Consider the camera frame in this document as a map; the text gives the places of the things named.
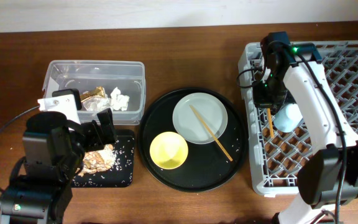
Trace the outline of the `small white napkin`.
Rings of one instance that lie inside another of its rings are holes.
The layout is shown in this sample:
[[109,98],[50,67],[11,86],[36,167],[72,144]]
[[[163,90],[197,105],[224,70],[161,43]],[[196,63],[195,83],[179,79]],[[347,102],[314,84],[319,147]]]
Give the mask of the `small white napkin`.
[[110,94],[111,96],[111,108],[115,111],[126,111],[128,108],[130,97],[122,95],[120,89],[115,87]]

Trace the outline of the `gold snack wrapper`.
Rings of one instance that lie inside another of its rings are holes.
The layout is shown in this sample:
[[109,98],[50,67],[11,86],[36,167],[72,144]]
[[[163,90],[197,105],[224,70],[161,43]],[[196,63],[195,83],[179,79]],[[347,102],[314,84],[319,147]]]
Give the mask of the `gold snack wrapper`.
[[91,90],[87,93],[80,95],[81,102],[85,102],[86,100],[97,97],[97,98],[104,98],[105,97],[105,90],[102,86],[97,86],[94,90]]

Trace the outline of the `blue cup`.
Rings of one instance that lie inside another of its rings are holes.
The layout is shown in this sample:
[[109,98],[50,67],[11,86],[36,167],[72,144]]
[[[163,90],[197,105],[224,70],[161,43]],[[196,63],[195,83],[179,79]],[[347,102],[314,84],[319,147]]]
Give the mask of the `blue cup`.
[[292,132],[301,122],[303,116],[296,103],[285,105],[273,120],[274,126],[283,133]]

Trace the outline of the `wooden chopstick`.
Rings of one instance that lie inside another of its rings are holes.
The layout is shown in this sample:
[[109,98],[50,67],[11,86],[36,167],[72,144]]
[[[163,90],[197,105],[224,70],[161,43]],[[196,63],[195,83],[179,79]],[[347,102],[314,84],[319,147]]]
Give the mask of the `wooden chopstick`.
[[229,159],[230,162],[233,161],[233,158],[229,155],[229,153],[226,151],[224,146],[220,143],[219,139],[215,136],[215,134],[212,132],[212,130],[209,128],[209,126],[205,123],[199,112],[195,109],[193,105],[190,105],[190,108],[192,112],[195,114],[195,116],[198,118],[198,120],[201,122],[201,124],[204,126],[204,128],[207,130],[207,132],[211,135],[211,137],[214,139],[215,143],[219,146],[219,148],[222,150],[222,152],[225,154],[225,156]]
[[272,115],[271,115],[270,108],[267,108],[267,118],[268,118],[270,137],[271,137],[271,139],[273,139],[274,138],[274,130],[273,130],[273,122],[272,122]]

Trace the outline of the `yellow bowl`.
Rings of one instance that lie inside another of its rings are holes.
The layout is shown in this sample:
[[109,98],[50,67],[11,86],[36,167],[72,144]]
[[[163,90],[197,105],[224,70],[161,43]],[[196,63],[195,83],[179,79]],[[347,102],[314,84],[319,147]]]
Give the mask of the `yellow bowl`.
[[186,161],[188,145],[178,133],[164,132],[152,140],[149,152],[151,160],[159,168],[176,169]]

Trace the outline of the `grey plate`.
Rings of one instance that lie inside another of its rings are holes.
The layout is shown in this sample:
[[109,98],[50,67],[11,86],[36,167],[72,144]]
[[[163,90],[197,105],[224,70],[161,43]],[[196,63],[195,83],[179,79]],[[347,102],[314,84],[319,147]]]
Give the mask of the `grey plate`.
[[226,129],[228,114],[223,103],[207,93],[191,93],[184,96],[173,109],[172,121],[178,134],[194,144],[208,144],[214,141],[196,117],[191,106],[198,112],[216,138]]

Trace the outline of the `large white napkin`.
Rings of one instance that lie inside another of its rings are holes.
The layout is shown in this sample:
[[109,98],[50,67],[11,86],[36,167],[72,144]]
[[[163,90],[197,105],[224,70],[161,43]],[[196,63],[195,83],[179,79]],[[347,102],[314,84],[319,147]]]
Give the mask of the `large white napkin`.
[[102,111],[111,107],[111,100],[108,97],[92,97],[83,102],[86,111]]

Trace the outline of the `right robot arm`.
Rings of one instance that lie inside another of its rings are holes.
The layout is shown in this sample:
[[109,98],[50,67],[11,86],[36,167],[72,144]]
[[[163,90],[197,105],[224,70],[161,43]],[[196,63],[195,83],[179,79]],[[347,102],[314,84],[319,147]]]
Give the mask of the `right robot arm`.
[[272,223],[317,223],[358,198],[358,134],[344,117],[326,80],[316,46],[292,45],[286,32],[271,32],[260,46],[264,81],[252,84],[254,105],[279,109],[291,95],[309,132],[312,158],[299,170],[298,195]]

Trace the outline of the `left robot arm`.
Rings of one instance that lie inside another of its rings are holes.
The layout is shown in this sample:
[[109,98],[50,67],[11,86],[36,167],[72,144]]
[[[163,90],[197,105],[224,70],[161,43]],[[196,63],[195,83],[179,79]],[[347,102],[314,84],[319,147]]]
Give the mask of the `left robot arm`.
[[62,223],[85,154],[117,141],[112,111],[97,116],[97,121],[78,124],[61,112],[43,111],[27,120],[25,157],[0,196],[1,223]]

